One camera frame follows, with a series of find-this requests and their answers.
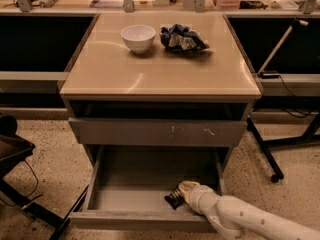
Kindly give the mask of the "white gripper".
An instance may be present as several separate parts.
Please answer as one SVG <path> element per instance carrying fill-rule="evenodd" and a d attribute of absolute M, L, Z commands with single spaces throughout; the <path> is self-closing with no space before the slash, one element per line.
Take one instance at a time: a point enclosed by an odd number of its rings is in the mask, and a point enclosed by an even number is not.
<path fill-rule="evenodd" d="M 200 215 L 216 215 L 220 196 L 210 187 L 195 181 L 182 181 L 178 189 L 184 198 L 189 197 L 190 207 Z"/>

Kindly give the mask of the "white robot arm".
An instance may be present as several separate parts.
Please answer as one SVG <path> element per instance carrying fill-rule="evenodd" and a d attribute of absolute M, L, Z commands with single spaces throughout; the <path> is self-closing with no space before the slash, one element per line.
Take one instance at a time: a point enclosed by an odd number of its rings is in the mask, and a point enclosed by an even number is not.
<path fill-rule="evenodd" d="M 228 195 L 220 196 L 198 182 L 182 181 L 178 185 L 192 210 L 206 217 L 225 240 L 243 240 L 245 230 L 266 240 L 320 240 L 320 232 L 261 210 Z"/>

